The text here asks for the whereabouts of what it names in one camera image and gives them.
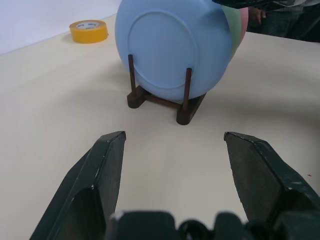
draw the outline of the light blue plate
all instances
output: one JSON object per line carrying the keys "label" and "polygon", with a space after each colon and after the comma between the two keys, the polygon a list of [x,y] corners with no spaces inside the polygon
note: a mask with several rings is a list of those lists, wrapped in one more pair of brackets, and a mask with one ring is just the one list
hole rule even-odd
{"label": "light blue plate", "polygon": [[212,0],[122,0],[115,40],[127,70],[133,55],[138,84],[172,101],[184,98],[187,68],[192,68],[190,99],[212,89],[232,50],[226,16]]}

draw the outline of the masking tape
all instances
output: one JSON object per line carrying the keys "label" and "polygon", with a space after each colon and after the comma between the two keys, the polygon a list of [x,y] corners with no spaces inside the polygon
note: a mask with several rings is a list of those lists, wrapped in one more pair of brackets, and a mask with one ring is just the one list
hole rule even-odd
{"label": "masking tape", "polygon": [[73,40],[80,44],[98,43],[108,37],[107,25],[104,21],[77,21],[72,23],[69,28]]}

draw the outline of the beige table surface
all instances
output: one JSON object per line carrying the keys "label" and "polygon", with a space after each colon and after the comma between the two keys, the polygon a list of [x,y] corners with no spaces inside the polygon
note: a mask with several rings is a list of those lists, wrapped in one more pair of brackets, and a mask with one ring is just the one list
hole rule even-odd
{"label": "beige table surface", "polygon": [[0,56],[0,239],[28,239],[67,171],[103,134],[126,131],[117,210],[168,210],[211,226],[246,220],[223,141],[268,141],[320,193],[320,45],[248,33],[192,122],[127,106],[129,75],[109,37],[69,34]]}

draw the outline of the white wall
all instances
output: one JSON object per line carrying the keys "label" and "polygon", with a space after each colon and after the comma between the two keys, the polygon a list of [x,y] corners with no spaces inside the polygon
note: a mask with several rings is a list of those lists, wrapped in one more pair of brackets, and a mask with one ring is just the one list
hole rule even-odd
{"label": "white wall", "polygon": [[115,14],[121,0],[0,0],[0,55]]}

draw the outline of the plate stand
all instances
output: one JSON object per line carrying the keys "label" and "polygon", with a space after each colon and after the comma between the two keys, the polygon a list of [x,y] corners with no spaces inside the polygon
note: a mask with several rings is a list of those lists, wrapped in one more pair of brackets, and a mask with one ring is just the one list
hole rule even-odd
{"label": "plate stand", "polygon": [[173,101],[165,100],[160,97],[154,96],[150,92],[143,89],[141,86],[136,87],[134,57],[132,56],[132,54],[128,55],[128,61],[130,71],[131,93],[126,98],[129,108],[137,109],[141,106],[141,104],[145,102],[145,100],[148,100],[150,102],[177,109],[176,122],[180,125],[188,125],[194,117],[196,111],[198,110],[202,100],[205,98],[206,95],[203,94],[196,98],[189,99],[192,69],[186,69],[183,103],[179,104]]}

